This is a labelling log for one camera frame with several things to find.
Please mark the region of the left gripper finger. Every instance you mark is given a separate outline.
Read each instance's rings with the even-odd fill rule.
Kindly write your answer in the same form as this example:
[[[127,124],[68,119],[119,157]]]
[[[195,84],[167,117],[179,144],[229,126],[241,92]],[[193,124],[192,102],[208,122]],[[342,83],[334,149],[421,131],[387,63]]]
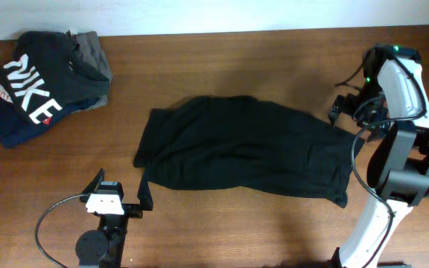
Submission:
[[[97,191],[98,186],[104,181],[105,170],[101,168],[95,178],[83,189],[82,194],[93,194]]]
[[[137,198],[139,199],[139,205],[141,206],[142,211],[153,210],[153,198],[148,184],[147,170],[144,170],[142,173]]]

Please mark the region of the black t-shirt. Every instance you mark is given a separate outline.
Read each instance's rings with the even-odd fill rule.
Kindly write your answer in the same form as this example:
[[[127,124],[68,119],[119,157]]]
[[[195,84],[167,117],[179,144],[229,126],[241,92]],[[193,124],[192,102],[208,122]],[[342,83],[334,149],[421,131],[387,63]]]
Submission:
[[[251,96],[199,96],[150,112],[133,164],[172,190],[251,188],[345,207],[363,139]]]

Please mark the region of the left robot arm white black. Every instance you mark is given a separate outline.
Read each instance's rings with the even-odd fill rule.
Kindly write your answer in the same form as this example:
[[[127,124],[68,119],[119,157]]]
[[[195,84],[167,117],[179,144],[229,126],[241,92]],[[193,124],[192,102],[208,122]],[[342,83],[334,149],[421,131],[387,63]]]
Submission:
[[[119,268],[129,220],[141,219],[144,211],[153,209],[146,178],[139,183],[139,203],[134,204],[123,202],[124,191],[120,182],[106,181],[104,176],[105,170],[100,169],[79,198],[87,212],[99,218],[98,227],[83,233],[76,242],[79,267]]]

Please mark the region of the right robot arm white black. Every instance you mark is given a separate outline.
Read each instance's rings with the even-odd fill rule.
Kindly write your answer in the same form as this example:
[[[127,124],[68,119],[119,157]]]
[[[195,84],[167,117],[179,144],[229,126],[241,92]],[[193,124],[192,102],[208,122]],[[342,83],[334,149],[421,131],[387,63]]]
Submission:
[[[381,267],[381,253],[400,222],[429,197],[429,101],[422,83],[422,58],[415,48],[376,44],[357,69],[365,78],[358,94],[339,95],[328,118],[352,118],[380,140],[366,178],[366,206],[330,267]]]

